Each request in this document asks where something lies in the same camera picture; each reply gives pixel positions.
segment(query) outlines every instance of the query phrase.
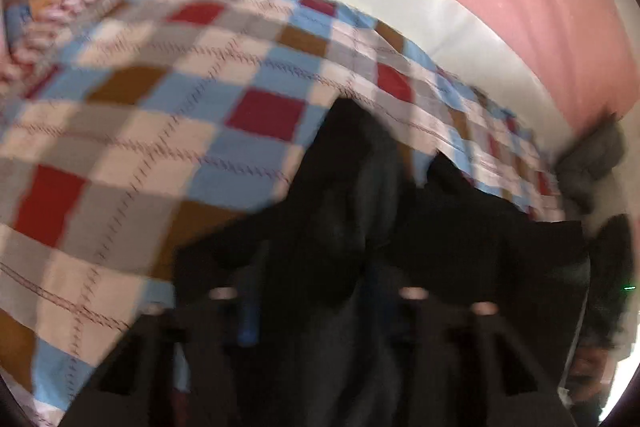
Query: checkered blanket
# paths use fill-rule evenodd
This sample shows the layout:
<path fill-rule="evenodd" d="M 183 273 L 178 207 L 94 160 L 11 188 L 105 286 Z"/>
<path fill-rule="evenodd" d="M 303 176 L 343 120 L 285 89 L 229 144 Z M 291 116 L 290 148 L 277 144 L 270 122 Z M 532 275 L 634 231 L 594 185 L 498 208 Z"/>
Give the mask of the checkered blanket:
<path fill-rule="evenodd" d="M 175 247 L 286 194 L 340 94 L 418 182 L 441 150 L 482 190 L 562 217 L 531 132 L 379 20 L 329 0 L 110 6 L 2 112 L 0 365 L 41 425 L 142 307 L 172 305 Z"/>

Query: black jacket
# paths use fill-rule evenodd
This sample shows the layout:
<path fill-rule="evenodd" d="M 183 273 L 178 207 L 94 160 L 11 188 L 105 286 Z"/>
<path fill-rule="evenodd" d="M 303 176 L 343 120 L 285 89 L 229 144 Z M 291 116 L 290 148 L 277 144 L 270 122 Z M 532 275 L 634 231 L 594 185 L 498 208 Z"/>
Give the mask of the black jacket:
<path fill-rule="evenodd" d="M 399 303 L 399 287 L 423 287 L 465 317 L 460 310 L 474 302 L 496 302 L 513 328 L 507 337 L 522 340 L 554 396 L 588 270 L 579 223 L 531 221 L 473 188 L 442 154 L 416 187 L 386 129 L 338 99 L 286 199 L 182 248 L 174 277 L 178 306 L 215 287 L 259 288 L 250 304 L 259 309 L 257 343 L 225 347 L 242 425 L 357 427 L 407 425 L 417 414 L 420 314 Z M 434 401 L 432 390 L 431 401 L 446 410 L 446 425 L 484 425 L 459 403 L 478 394 L 468 381 L 479 367 L 468 356 L 477 335 L 463 322 L 441 367 L 446 392 Z M 519 351 L 506 352 L 517 373 Z M 466 409 L 477 420 L 486 407 Z"/>

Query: black clothing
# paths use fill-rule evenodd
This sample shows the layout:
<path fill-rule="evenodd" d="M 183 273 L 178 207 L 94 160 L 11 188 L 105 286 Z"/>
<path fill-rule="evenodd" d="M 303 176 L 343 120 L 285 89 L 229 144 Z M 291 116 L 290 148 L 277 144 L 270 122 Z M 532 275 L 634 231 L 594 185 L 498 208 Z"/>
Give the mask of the black clothing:
<path fill-rule="evenodd" d="M 554 170 L 567 214 L 573 219 L 591 214 L 594 188 L 625 154 L 625 141 L 615 115 L 608 115 L 562 152 Z"/>
<path fill-rule="evenodd" d="M 621 214 L 611 217 L 589 240 L 591 280 L 582 341 L 611 348 L 629 293 L 633 288 L 634 251 L 631 225 Z"/>
<path fill-rule="evenodd" d="M 510 365 L 542 368 L 531 370 L 534 381 L 548 385 L 526 390 L 554 396 L 588 285 L 579 223 L 530 221 L 473 188 L 442 154 L 416 187 L 395 140 L 347 99 L 328 112 L 284 201 L 177 252 L 178 306 L 214 287 L 245 287 L 241 268 L 251 265 L 261 273 L 258 342 L 225 353 L 241 424 L 256 427 L 417 427 L 424 412 L 411 396 L 422 392 L 414 371 L 428 368 L 418 347 L 429 327 L 399 303 L 402 286 L 423 287 L 466 317 L 457 340 L 444 343 L 455 355 L 431 371 L 446 380 L 430 387 L 432 398 L 445 392 L 443 425 L 478 425 L 457 404 L 468 399 L 462 382 L 478 360 L 491 359 L 468 355 L 480 333 L 469 330 L 465 310 L 476 301 L 496 302 L 514 330 L 505 336 L 522 340 Z"/>

